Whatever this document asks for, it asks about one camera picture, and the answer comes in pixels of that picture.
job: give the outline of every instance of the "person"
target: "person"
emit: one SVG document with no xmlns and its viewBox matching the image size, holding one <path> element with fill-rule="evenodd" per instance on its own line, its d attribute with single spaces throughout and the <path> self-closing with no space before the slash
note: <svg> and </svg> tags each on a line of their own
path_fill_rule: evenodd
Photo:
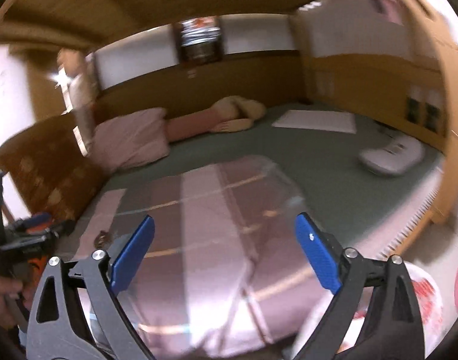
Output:
<svg viewBox="0 0 458 360">
<path fill-rule="evenodd" d="M 34 292 L 34 286 L 25 286 L 20 280 L 0 276 L 0 325 L 4 329 L 11 330 L 16 327 L 16 321 L 7 308 L 4 297 L 10 296 L 17 298 L 19 297 L 19 294 L 22 293 L 24 298 L 23 304 L 28 310 L 30 310 L 32 300 L 34 298 Z"/>
</svg>

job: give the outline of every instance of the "blue pad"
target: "blue pad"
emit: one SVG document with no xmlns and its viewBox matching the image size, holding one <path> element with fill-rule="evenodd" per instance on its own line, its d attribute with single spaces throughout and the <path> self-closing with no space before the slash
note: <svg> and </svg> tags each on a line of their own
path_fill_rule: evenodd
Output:
<svg viewBox="0 0 458 360">
<path fill-rule="evenodd" d="M 115 296 L 127 290 L 139 265 L 154 240 L 155 224 L 148 215 L 132 234 L 117 259 L 112 264 L 110 286 Z"/>
<path fill-rule="evenodd" d="M 295 220 L 295 236 L 321 285 L 335 295 L 342 286 L 339 280 L 339 266 L 321 240 L 320 230 L 314 223 L 309 222 L 304 214 L 300 214 Z"/>
</svg>

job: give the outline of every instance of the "metal bolt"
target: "metal bolt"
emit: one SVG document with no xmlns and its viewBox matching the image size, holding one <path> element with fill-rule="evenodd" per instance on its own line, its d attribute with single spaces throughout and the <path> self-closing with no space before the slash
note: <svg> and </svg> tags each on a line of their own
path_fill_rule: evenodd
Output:
<svg viewBox="0 0 458 360">
<path fill-rule="evenodd" d="M 401 257 L 401 256 L 398 256 L 397 254 L 395 254 L 394 256 L 392 256 L 392 257 L 391 257 L 391 260 L 392 260 L 392 262 L 393 262 L 394 264 L 397 264 L 398 266 L 399 266 L 400 264 L 402 264 L 403 261 L 404 261 L 404 260 L 402 259 L 402 257 Z"/>
<path fill-rule="evenodd" d="M 95 251 L 93 254 L 92 254 L 92 258 L 95 260 L 102 260 L 104 258 L 104 256 L 106 255 L 106 252 L 99 249 L 97 251 Z"/>
<path fill-rule="evenodd" d="M 348 247 L 346 249 L 346 257 L 348 257 L 350 259 L 354 259 L 355 257 L 357 257 L 357 255 L 358 255 L 358 253 L 354 248 Z"/>
<path fill-rule="evenodd" d="M 57 256 L 51 257 L 51 259 L 49 260 L 50 266 L 56 266 L 59 263 L 60 263 L 60 258 Z"/>
</svg>

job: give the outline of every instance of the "mattress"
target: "mattress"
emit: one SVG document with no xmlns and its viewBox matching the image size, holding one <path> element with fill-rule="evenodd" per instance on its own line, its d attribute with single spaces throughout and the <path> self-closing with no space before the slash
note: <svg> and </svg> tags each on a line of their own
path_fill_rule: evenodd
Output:
<svg viewBox="0 0 458 360">
<path fill-rule="evenodd" d="M 117 238 L 134 230 L 147 213 L 154 216 L 157 245 L 149 254 L 155 253 L 159 259 L 144 259 L 132 289 L 122 293 L 119 300 L 158 356 L 178 357 L 192 349 L 202 349 L 212 357 L 232 356 L 298 331 L 322 294 L 293 235 L 292 223 L 300 211 L 309 210 L 343 245 L 356 246 L 366 257 L 384 258 L 390 253 L 388 248 L 401 242 L 435 197 L 441 177 L 441 155 L 436 150 L 427 147 L 424 161 L 404 176 L 383 178 L 367 171 L 357 160 L 359 150 L 379 147 L 390 140 L 372 120 L 356 116 L 356 134 L 271 127 L 288 109 L 330 110 L 320 105 L 287 104 L 269 109 L 251 130 L 205 135 L 175 144 L 165 159 L 110 179 L 78 221 L 76 231 L 62 243 L 58 255 L 66 260 L 81 258 L 93 251 L 98 230 L 109 230 L 111 237 Z M 229 208 L 225 214 L 223 205 L 212 207 L 216 197 L 207 196 L 205 191 L 215 180 L 211 172 L 224 174 L 222 180 L 227 179 L 218 187 L 226 191 L 225 201 L 232 202 L 226 204 Z M 181 184 L 180 180 L 191 181 Z M 202 206 L 195 204 L 197 199 Z M 256 217 L 265 219 L 261 222 Z M 190 222 L 190 218 L 195 222 L 192 228 L 201 228 L 201 234 L 180 225 Z M 227 218 L 235 218 L 235 225 Z M 223 228 L 218 228 L 218 221 L 225 224 Z M 257 223 L 267 226 L 255 229 Z M 211 231 L 204 233 L 204 228 Z M 278 230 L 271 235 L 269 228 Z M 228 237 L 234 229 L 245 235 Z M 216 237 L 217 231 L 222 231 L 222 238 Z M 184 234 L 183 240 L 176 234 Z M 244 241 L 247 234 L 256 237 L 250 241 L 251 245 L 259 245 L 255 254 Z M 201 279 L 200 273 L 208 268 L 199 265 L 201 250 L 190 259 L 191 239 L 209 242 L 206 255 L 211 261 L 217 259 L 219 269 L 231 272 L 231 280 L 225 281 L 217 296 L 211 294 L 211 285 L 202 291 L 209 297 L 194 287 L 194 283 L 211 281 L 215 287 L 220 286 L 217 279 L 224 273 L 212 270 Z M 220 243 L 223 248 L 214 253 Z M 261 253 L 261 245 L 270 247 Z M 218 257 L 224 256 L 222 250 L 226 247 L 233 251 L 226 256 L 227 262 L 233 262 L 229 268 Z M 167 261 L 154 265 L 163 260 L 161 257 L 167 260 L 178 254 L 184 256 L 179 265 Z M 150 279 L 160 283 L 158 295 L 147 289 L 154 287 Z M 180 296 L 174 302 L 177 289 Z M 175 304 L 187 320 L 171 320 L 177 314 L 171 310 L 161 312 L 167 299 L 172 299 L 170 309 Z M 94 318 L 87 297 L 84 308 L 87 318 Z M 204 317 L 210 315 L 210 309 L 219 311 L 221 320 L 217 323 Z M 103 343 L 94 320 L 91 326 Z"/>
</svg>

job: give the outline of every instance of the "hand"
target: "hand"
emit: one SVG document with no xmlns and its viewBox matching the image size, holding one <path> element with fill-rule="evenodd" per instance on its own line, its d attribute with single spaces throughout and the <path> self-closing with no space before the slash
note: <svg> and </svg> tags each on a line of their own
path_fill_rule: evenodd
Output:
<svg viewBox="0 0 458 360">
<path fill-rule="evenodd" d="M 16 321 L 6 306 L 4 295 L 17 298 L 17 294 L 22 290 L 22 281 L 0 276 L 0 325 L 5 329 L 14 327 L 16 325 Z"/>
</svg>

